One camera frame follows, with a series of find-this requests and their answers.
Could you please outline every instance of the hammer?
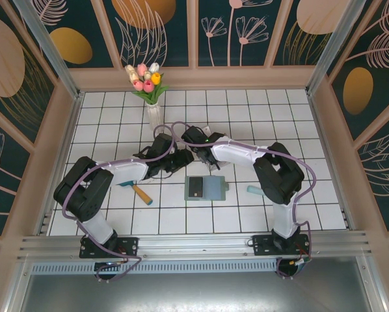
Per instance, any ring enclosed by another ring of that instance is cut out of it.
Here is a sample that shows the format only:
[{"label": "hammer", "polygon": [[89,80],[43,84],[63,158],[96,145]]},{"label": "hammer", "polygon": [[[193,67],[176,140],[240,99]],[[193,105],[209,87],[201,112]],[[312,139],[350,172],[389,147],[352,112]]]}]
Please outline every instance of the hammer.
[{"label": "hammer", "polygon": [[134,184],[132,181],[123,182],[119,184],[121,187],[126,187],[128,185],[131,185],[132,189],[137,193],[138,196],[143,200],[144,203],[147,205],[151,205],[153,203],[153,200],[149,197],[149,195],[145,194],[145,192],[140,189],[138,186]]}]

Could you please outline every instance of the metal hammer head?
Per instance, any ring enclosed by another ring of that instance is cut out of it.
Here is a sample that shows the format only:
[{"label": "metal hammer head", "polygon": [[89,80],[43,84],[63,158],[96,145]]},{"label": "metal hammer head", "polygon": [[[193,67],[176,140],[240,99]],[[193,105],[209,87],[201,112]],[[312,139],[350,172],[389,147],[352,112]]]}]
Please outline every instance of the metal hammer head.
[{"label": "metal hammer head", "polygon": [[127,182],[120,183],[118,185],[120,185],[121,187],[127,187],[128,185],[132,187],[134,185],[134,181],[127,181]]}]

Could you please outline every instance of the tulip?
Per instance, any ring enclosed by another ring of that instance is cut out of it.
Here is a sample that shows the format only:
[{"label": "tulip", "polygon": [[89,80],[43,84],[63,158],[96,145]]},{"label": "tulip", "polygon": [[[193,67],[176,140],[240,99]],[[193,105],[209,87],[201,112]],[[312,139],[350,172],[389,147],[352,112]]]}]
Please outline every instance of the tulip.
[{"label": "tulip", "polygon": [[144,80],[150,80],[151,79],[151,73],[147,70],[144,73]]},{"label": "tulip", "polygon": [[149,69],[150,73],[156,73],[159,70],[160,70],[160,65],[158,65],[158,63],[151,64],[150,69]]},{"label": "tulip", "polygon": [[144,77],[144,73],[147,71],[147,66],[144,63],[141,63],[137,66],[137,73],[140,77]]},{"label": "tulip", "polygon": [[134,72],[131,72],[129,74],[129,80],[133,83],[134,81],[136,80],[140,80],[137,73],[134,71]]},{"label": "tulip", "polygon": [[141,80],[134,80],[132,82],[132,85],[134,86],[134,89],[136,91],[141,91],[142,89],[144,89],[144,83],[142,83]]},{"label": "tulip", "polygon": [[151,75],[151,81],[153,84],[158,85],[161,81],[161,75],[159,73],[153,73]]},{"label": "tulip", "polygon": [[147,93],[153,92],[154,84],[151,80],[145,80],[144,82],[144,91]]},{"label": "tulip", "polygon": [[132,65],[127,65],[125,66],[125,70],[127,71],[127,74],[129,75],[130,73],[135,73],[135,68]]}]

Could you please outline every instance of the white vase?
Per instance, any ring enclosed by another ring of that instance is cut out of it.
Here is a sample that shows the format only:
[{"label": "white vase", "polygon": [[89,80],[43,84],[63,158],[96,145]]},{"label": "white vase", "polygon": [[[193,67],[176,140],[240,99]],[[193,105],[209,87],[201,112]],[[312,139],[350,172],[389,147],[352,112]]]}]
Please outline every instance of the white vase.
[{"label": "white vase", "polygon": [[[163,123],[163,110],[161,109],[161,106],[158,104],[150,105],[146,104],[147,106],[147,114],[148,114],[148,119],[150,121],[150,127],[152,130],[155,129],[158,125],[162,125]],[[163,133],[164,128],[160,127],[155,131],[155,135],[158,135],[159,133]]]}]

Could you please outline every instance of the floral wallpaper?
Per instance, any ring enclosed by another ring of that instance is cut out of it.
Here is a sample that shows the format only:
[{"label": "floral wallpaper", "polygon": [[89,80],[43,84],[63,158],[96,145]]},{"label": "floral wallpaper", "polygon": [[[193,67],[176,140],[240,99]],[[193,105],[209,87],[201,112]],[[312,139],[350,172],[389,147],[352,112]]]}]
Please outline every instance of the floral wallpaper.
[{"label": "floral wallpaper", "polygon": [[53,90],[0,5],[0,113],[34,142]]},{"label": "floral wallpaper", "polygon": [[198,65],[262,66],[280,1],[199,0]]},{"label": "floral wallpaper", "polygon": [[103,0],[123,67],[189,65],[186,0]]},{"label": "floral wallpaper", "polygon": [[273,65],[316,65],[348,2],[293,0]]},{"label": "floral wallpaper", "polygon": [[389,121],[358,150],[358,154],[389,231]]},{"label": "floral wallpaper", "polygon": [[389,105],[389,0],[379,5],[332,87],[354,139]]},{"label": "floral wallpaper", "polygon": [[0,128],[0,235],[2,234],[30,154]]},{"label": "floral wallpaper", "polygon": [[[11,4],[19,14],[13,0]],[[31,0],[31,4],[67,67],[113,67],[90,0]]]},{"label": "floral wallpaper", "polygon": [[364,8],[361,10],[359,15],[356,17],[356,21],[352,26],[351,31],[349,32],[347,38],[343,42],[341,48],[339,49],[338,53],[336,54],[335,59],[332,61],[332,64],[329,66],[327,70],[327,75],[330,76],[330,73],[332,73],[332,70],[335,68],[336,64],[338,63],[339,58],[342,56],[343,50],[348,45],[349,41],[353,37],[353,34],[355,33],[356,29],[358,28],[362,18],[364,18],[366,11],[369,9],[369,7],[372,5],[373,0],[366,0]]}]

